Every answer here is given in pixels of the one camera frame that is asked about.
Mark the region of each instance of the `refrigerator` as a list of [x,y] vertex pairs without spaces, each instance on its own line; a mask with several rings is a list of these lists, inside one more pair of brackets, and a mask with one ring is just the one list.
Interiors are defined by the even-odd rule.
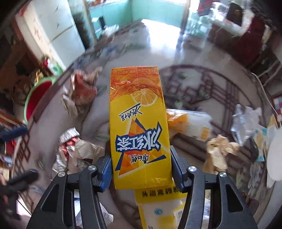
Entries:
[[64,70],[85,52],[67,0],[32,0],[23,17],[43,54]]

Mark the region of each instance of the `yellow package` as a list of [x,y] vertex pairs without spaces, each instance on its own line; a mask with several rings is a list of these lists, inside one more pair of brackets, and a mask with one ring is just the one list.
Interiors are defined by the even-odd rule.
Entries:
[[166,108],[156,66],[112,69],[110,140],[116,189],[172,183]]
[[186,197],[187,193],[181,193],[174,183],[155,189],[135,190],[143,229],[177,229]]
[[185,134],[200,141],[210,137],[212,125],[211,116],[205,112],[166,109],[169,137],[177,133]]

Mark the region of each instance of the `blue circular logo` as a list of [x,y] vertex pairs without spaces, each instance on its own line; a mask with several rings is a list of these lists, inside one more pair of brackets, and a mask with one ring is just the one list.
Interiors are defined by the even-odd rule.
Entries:
[[154,210],[155,215],[161,215],[161,214],[163,214],[163,212],[164,211],[162,209],[159,209],[159,208]]

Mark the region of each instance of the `iced tea carton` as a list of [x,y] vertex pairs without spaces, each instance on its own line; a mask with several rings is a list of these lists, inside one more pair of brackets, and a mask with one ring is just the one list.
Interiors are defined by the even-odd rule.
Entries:
[[172,183],[166,108],[156,66],[112,69],[110,139],[116,189]]

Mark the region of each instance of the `green wall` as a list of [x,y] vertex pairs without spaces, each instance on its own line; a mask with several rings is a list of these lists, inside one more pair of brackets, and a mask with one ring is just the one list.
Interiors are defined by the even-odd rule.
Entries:
[[133,20],[149,19],[180,27],[184,5],[160,0],[132,0]]
[[[94,18],[104,15],[106,25],[111,26],[118,24],[121,28],[132,22],[131,5],[132,2],[130,0],[125,0],[104,4],[104,6],[92,6],[89,9],[90,16],[91,18]],[[96,30],[100,27],[101,25],[99,22],[94,23],[94,28]]]

